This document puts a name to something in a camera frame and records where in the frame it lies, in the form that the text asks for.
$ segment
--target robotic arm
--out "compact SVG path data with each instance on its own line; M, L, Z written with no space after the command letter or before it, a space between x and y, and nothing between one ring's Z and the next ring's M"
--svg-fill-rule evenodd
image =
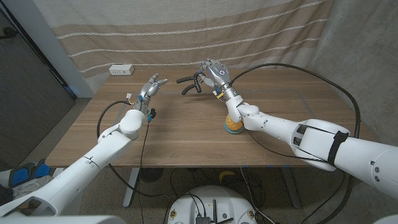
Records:
M134 103L135 109L129 110L120 123L105 130L92 150L39 190L0 207L0 217L63 215L68 205L101 169L131 148L139 136L140 127L154 117L154 109L147 108L150 98L156 95L161 85L167 83L167 79L157 81L158 75L153 75L142 87L141 95Z
M244 127L262 131L288 144L294 154L319 169L339 168L398 200L398 147L349 137L349 131L337 124L309 119L295 122L259 111L243 103L231 82L228 69L213 59L201 63L209 78L201 77L222 96L233 122L244 121Z

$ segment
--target electrical outlet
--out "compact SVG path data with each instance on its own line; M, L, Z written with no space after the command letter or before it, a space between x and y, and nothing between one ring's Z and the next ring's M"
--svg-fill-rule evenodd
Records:
M109 71L111 75L131 75L134 67L132 65L112 65Z

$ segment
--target beige curtain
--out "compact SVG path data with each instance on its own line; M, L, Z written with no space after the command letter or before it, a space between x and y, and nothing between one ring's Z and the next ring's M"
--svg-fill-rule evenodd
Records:
M92 88L115 63L135 69L230 68L264 62L307 67L333 0L35 0Z

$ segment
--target wooden table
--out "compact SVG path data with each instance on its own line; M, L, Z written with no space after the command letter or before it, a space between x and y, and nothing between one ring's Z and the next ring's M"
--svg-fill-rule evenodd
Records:
M138 91L149 77L159 72L168 78L150 107L156 118L149 125L143 155L143 167L286 167L307 165L300 159L278 156L263 149L244 131L233 135L224 130L225 103L217 100L211 89L202 85L202 93L181 95L188 82L176 84L178 78L193 75L194 70L134 71L131 76L110 76L88 103L62 140L46 160L51 167L67 167L96 145L96 124L103 109L127 92ZM232 70L235 77L242 70ZM269 115L302 121L324 119L351 131L354 113L325 82L293 69L258 69L234 84L245 102L257 105ZM112 107L103 118L101 131L110 127L130 109L128 105ZM130 151L114 161L114 166L139 167L146 125ZM264 133L254 133L263 145L280 153L294 155L288 145ZM377 141L362 125L360 137Z

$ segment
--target black strap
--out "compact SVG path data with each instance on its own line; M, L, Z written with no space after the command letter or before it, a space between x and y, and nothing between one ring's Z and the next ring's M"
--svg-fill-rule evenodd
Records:
M331 145L330 151L329 151L329 157L328 157L328 163L332 166L335 166L335 159L336 159L336 154L338 151L338 148L340 147L340 144L345 142L348 138L348 133L342 133L341 131L338 131L333 139L333 144Z

